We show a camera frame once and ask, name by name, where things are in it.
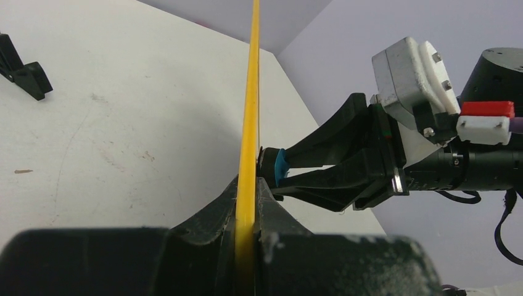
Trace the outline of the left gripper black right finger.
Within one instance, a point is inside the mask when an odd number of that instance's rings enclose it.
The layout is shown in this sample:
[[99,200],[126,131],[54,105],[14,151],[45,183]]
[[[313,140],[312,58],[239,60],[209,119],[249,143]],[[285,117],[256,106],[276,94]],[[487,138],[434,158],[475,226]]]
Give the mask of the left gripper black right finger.
[[313,234],[257,178],[255,220],[257,295],[348,295],[342,274],[347,240]]

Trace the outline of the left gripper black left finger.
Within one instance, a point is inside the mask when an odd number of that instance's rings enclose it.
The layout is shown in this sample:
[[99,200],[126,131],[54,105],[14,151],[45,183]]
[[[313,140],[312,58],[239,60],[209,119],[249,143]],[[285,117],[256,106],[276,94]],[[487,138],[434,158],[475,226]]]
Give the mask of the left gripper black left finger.
[[234,295],[237,179],[196,214],[170,229],[155,295]]

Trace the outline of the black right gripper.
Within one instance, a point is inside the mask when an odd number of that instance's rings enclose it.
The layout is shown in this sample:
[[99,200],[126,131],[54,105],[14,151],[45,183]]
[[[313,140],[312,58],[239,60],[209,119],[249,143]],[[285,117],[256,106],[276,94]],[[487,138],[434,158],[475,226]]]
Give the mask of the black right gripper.
[[[367,132],[369,114],[368,146],[347,159]],[[291,168],[334,165],[285,178],[271,188],[274,195],[294,197],[332,212],[350,206],[365,210],[409,194],[398,124],[380,104],[368,107],[360,92],[349,95],[330,119],[286,149],[285,160]]]

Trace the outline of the yellow framed whiteboard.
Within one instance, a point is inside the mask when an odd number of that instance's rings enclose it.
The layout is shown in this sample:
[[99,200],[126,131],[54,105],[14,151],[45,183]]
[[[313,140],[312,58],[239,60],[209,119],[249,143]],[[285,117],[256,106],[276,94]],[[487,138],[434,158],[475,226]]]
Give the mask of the yellow framed whiteboard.
[[235,285],[237,295],[255,293],[254,222],[259,134],[260,1],[254,0],[236,195]]

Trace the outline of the blue black whiteboard eraser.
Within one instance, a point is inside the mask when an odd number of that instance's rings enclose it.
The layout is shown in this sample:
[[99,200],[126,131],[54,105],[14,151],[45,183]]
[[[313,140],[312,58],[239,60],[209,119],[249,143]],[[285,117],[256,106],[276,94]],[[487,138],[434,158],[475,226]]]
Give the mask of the blue black whiteboard eraser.
[[272,147],[261,148],[257,160],[257,176],[263,178],[269,188],[279,186],[287,177],[290,165],[286,160],[286,150]]

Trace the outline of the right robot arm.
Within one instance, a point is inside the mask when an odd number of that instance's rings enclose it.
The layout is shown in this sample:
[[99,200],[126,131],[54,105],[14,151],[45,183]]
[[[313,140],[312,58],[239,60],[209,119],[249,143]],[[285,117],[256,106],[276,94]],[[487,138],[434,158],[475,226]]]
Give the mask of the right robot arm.
[[460,96],[430,43],[403,39],[373,57],[378,93],[351,94],[288,149],[260,153],[276,199],[340,212],[434,191],[476,204],[482,191],[522,191],[522,50],[486,49]]

